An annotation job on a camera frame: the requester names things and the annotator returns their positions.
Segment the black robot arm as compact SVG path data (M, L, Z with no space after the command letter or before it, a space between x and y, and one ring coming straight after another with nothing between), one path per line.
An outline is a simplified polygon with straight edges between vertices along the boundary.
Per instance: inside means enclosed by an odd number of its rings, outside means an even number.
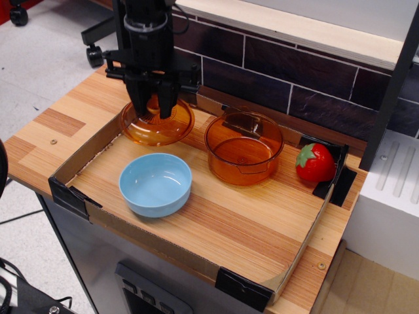
M118 50L106 51L109 78L122 80L138 115L157 96L159 115L169 118L180 91L196 93L200 65L174 49L175 1L121 1L116 8Z

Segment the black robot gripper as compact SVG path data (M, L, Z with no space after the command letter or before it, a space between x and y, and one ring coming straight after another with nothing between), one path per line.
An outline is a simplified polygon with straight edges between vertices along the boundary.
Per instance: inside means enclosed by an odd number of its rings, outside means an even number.
M173 18L170 12L150 15L126 13L120 19L120 34L128 41L118 50L105 51L109 78L126 83L138 116L147 113L151 87L158 86L160 117L169 118L178 92L197 92L200 65L174 50Z

